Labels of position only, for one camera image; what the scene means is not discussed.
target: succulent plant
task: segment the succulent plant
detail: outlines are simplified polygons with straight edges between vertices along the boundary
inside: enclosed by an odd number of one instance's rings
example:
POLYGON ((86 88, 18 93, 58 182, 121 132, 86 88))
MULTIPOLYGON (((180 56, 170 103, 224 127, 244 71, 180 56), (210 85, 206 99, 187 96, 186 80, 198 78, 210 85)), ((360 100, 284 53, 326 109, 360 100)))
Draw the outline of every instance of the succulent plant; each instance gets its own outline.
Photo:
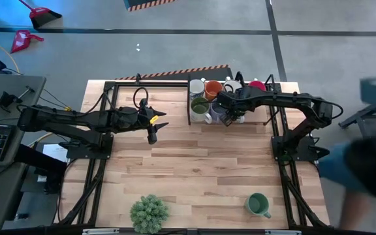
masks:
POLYGON ((141 201, 131 207, 130 217, 136 232, 155 234, 169 217, 168 207, 155 195, 142 196, 141 201))

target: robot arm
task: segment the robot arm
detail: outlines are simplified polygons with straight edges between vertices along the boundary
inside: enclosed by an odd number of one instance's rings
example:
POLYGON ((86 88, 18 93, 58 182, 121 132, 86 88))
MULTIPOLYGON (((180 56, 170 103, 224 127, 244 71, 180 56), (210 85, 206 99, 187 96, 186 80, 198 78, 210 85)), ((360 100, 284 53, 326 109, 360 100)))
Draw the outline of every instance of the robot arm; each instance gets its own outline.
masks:
POLYGON ((140 109, 120 107, 105 111, 79 113, 75 111, 57 110, 46 106, 26 106, 21 111, 18 127, 22 131, 49 131, 71 137, 91 147, 101 145, 101 135, 107 132, 124 133, 145 129, 148 131, 149 144, 157 141, 156 132, 168 123, 152 125, 158 116, 166 113, 147 107, 147 100, 140 101, 140 109), (76 127, 89 128, 85 131, 76 127))
POLYGON ((261 105, 299 109, 316 128, 326 127, 332 122, 332 105, 307 93, 278 93, 257 87, 243 87, 235 93, 221 91, 217 95, 217 103, 227 109, 226 125, 230 125, 247 111, 254 112, 261 105))
POLYGON ((296 153, 301 139, 312 130, 327 127, 332 123, 332 103, 307 93, 278 93, 263 91, 257 87, 243 87, 236 92, 221 91, 217 94, 217 103, 226 109, 226 116, 222 122, 229 126, 247 111, 255 111, 261 105, 296 108, 301 110, 306 119, 293 130, 283 135, 280 143, 282 149, 289 153, 296 153))

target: orange mug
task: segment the orange mug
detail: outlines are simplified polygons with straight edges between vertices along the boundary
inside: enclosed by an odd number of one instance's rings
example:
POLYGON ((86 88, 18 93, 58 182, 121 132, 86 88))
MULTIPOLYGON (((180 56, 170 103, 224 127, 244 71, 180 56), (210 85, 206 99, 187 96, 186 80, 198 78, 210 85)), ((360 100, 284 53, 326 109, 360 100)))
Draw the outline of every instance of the orange mug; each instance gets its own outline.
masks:
POLYGON ((223 90, 223 85, 221 85, 221 83, 219 83, 218 81, 208 81, 206 83, 206 98, 209 101, 214 100, 218 92, 220 92, 221 90, 223 90))

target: concrete floor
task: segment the concrete floor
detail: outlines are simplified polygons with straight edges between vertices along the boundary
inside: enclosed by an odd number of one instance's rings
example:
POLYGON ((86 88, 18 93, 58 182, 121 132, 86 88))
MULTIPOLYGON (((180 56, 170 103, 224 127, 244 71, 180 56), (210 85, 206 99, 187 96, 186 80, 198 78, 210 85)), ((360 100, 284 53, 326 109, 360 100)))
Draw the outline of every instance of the concrete floor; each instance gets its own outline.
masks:
MULTIPOLYGON (((13 54, 22 73, 47 77, 46 89, 74 109, 80 108, 90 79, 229 64, 248 80, 265 79, 270 73, 279 78, 278 74, 283 72, 279 69, 285 70, 287 80, 299 82, 301 92, 342 105, 343 116, 314 132, 321 137, 320 146, 360 136, 355 126, 344 131, 337 123, 364 107, 359 99, 359 79, 376 76, 376 0, 268 0, 277 30, 359 31, 370 35, 279 36, 276 38, 281 53, 277 55, 277 43, 270 34, 274 25, 271 27, 268 20, 265 0, 177 0, 136 12, 127 12, 122 0, 29 2, 63 14, 62 20, 47 25, 51 29, 140 29, 134 34, 39 33, 44 42, 33 43, 27 50, 13 54), (177 31, 143 34, 145 29, 200 31, 184 35, 177 31)), ((31 27, 28 10, 17 1, 0 0, 0 27, 31 27)), ((13 36, 14 33, 0 33, 0 45, 9 50, 13 36)), ((1 50, 0 59, 14 68, 1 50)), ((24 142, 29 143, 41 134, 27 134, 24 142)), ((322 186, 335 226, 343 188, 328 180, 322 180, 322 186)), ((358 230, 376 232, 376 200, 372 201, 373 209, 358 230)))

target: green mug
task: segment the green mug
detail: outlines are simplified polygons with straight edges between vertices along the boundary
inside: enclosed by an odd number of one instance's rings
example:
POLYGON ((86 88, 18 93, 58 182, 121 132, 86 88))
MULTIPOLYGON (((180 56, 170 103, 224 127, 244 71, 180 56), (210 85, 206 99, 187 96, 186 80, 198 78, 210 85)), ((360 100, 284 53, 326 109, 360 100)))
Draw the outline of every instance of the green mug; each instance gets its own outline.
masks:
POLYGON ((262 193, 253 193, 246 199, 246 209, 253 215, 262 215, 271 218, 269 210, 269 201, 262 193))

